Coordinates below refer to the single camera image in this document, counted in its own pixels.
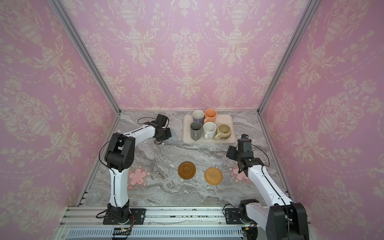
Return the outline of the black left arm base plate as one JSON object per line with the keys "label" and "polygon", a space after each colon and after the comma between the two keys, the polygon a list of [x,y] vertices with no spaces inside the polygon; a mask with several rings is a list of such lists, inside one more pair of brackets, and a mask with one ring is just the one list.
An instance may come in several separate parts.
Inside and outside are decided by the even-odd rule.
{"label": "black left arm base plate", "polygon": [[146,209],[116,209],[107,210],[103,225],[143,225]]}

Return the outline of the brown round wooden coaster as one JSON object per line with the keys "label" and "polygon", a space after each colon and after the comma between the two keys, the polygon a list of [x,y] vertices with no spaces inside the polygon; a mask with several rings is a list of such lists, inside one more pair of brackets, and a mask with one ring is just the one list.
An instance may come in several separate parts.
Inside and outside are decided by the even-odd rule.
{"label": "brown round wooden coaster", "polygon": [[196,166],[192,162],[183,162],[178,167],[178,174],[184,180],[193,178],[196,174]]}

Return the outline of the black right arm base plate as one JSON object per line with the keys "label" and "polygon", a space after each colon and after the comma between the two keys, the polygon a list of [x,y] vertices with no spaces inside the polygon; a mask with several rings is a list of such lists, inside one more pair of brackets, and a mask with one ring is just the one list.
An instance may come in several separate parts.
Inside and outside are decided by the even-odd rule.
{"label": "black right arm base plate", "polygon": [[247,222],[243,221],[238,208],[225,208],[224,215],[227,225],[246,225]]}

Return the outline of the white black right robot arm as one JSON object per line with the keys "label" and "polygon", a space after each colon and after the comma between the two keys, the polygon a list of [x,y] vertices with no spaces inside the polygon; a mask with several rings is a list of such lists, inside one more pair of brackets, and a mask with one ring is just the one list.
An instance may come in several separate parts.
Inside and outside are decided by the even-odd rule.
{"label": "white black right robot arm", "polygon": [[239,204],[240,219],[244,223],[256,223],[268,240],[308,240],[307,211],[301,203],[294,203],[273,181],[266,165],[255,158],[252,145],[229,146],[226,157],[238,163],[261,193],[269,207],[264,208],[257,200],[242,200]]}

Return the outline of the blue woven round coaster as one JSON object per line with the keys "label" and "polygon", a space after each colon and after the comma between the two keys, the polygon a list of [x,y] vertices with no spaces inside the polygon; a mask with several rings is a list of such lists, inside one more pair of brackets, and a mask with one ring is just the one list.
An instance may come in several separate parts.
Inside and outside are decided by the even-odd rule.
{"label": "blue woven round coaster", "polygon": [[173,129],[170,129],[170,134],[171,134],[171,136],[168,139],[164,140],[164,142],[172,141],[175,138],[176,134],[175,134],[175,131]]}

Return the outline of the woven rattan round coaster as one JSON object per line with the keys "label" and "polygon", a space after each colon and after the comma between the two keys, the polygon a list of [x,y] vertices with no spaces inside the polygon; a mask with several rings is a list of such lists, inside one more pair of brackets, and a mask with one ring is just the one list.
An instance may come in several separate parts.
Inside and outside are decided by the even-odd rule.
{"label": "woven rattan round coaster", "polygon": [[223,181],[223,173],[218,168],[208,168],[205,171],[205,180],[209,185],[217,186]]}

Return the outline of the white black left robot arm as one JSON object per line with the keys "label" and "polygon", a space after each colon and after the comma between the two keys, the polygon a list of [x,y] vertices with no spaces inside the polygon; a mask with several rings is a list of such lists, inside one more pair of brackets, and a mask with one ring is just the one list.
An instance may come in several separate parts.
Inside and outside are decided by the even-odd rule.
{"label": "white black left robot arm", "polygon": [[111,196],[107,205],[104,225],[132,225],[136,222],[130,210],[128,196],[129,168],[135,157],[135,147],[146,139],[162,143],[172,137],[170,128],[157,124],[142,127],[124,134],[114,133],[109,141],[105,161],[111,176]]}

